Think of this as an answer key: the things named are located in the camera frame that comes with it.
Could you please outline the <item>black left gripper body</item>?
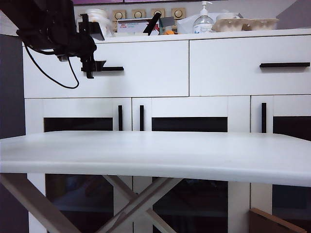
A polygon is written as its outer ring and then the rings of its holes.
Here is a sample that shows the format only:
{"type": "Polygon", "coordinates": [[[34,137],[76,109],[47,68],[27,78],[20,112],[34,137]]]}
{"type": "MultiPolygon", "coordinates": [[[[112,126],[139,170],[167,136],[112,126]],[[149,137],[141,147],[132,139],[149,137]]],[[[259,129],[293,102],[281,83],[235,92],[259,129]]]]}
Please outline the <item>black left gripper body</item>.
{"type": "Polygon", "coordinates": [[[78,33],[69,37],[66,45],[58,45],[53,50],[60,61],[67,61],[70,57],[94,58],[96,49],[97,46],[90,35],[78,33]]]}

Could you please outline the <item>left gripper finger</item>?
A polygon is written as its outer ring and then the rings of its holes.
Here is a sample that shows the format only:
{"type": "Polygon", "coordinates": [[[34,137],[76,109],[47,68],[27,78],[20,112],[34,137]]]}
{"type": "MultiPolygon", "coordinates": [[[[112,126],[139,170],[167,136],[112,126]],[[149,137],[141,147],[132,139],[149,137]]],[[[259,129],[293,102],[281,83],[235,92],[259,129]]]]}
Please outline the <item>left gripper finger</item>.
{"type": "Polygon", "coordinates": [[[86,73],[88,79],[93,79],[93,72],[101,72],[104,70],[106,61],[95,61],[93,58],[81,59],[81,71],[86,73]]]}
{"type": "Polygon", "coordinates": [[[90,22],[87,14],[80,14],[82,22],[78,23],[79,32],[88,34],[97,40],[104,41],[104,36],[98,22],[90,22]]]}

